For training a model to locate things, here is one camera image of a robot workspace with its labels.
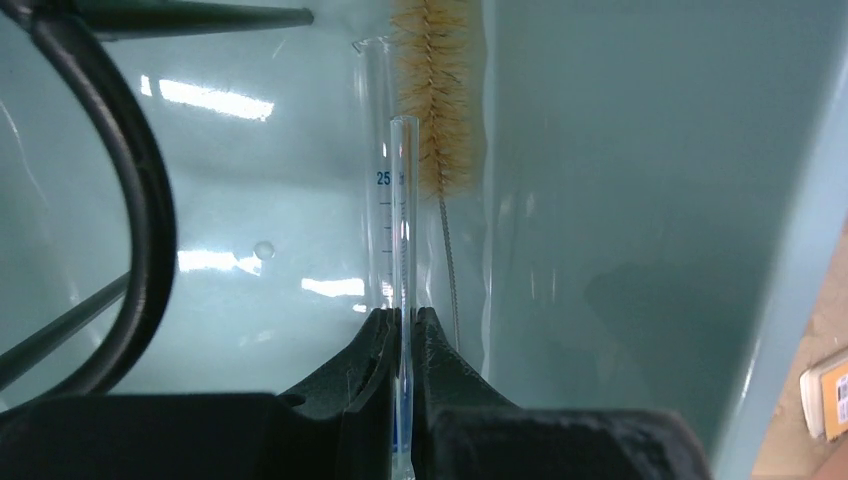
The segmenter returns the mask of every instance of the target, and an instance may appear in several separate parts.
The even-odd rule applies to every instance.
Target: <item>brush bristles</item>
[[[470,182],[468,4],[393,0],[400,112],[420,121],[419,178],[425,194],[449,195]]]

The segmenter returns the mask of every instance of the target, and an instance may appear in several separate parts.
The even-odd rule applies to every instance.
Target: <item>orange label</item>
[[[833,440],[848,431],[848,362],[822,375],[824,432]]]

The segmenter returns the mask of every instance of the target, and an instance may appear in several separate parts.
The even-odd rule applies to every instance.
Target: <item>glass tube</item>
[[[412,322],[415,299],[415,225],[418,208],[418,119],[398,116],[391,122],[392,260],[395,312],[400,315],[401,354],[398,366],[395,433],[395,479],[414,478],[412,472]]]
[[[411,459],[410,322],[416,308],[416,255],[411,241],[414,237],[410,235],[414,233],[417,204],[418,123],[412,117],[395,118],[397,92],[393,49],[388,39],[363,40],[355,43],[354,48],[359,55],[356,88],[367,148],[364,161],[369,261],[367,299],[371,308],[392,309],[400,315],[402,338],[395,390],[392,478],[409,480],[415,478]],[[410,163],[413,154],[416,160]],[[393,160],[400,163],[393,165]]]
[[[363,112],[365,153],[365,232],[370,308],[395,308],[391,235],[390,124],[397,114],[392,49],[384,37],[354,44],[359,55],[357,96]]]

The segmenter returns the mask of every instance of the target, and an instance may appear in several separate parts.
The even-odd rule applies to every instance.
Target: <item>metal rod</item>
[[[84,5],[79,16],[99,40],[105,41],[288,28],[314,21],[306,8],[195,2]]]
[[[44,357],[53,353],[65,343],[65,340],[121,298],[127,290],[129,277],[129,273],[121,275],[46,327],[0,355],[0,391],[20,378]]]

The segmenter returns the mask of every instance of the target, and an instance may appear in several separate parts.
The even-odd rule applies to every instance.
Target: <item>black rubber tubing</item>
[[[177,249],[171,188],[141,107],[88,28],[73,15],[36,10],[29,33],[85,109],[112,158],[132,240],[129,285],[112,329],[82,366],[35,400],[104,393],[147,349],[170,297]]]

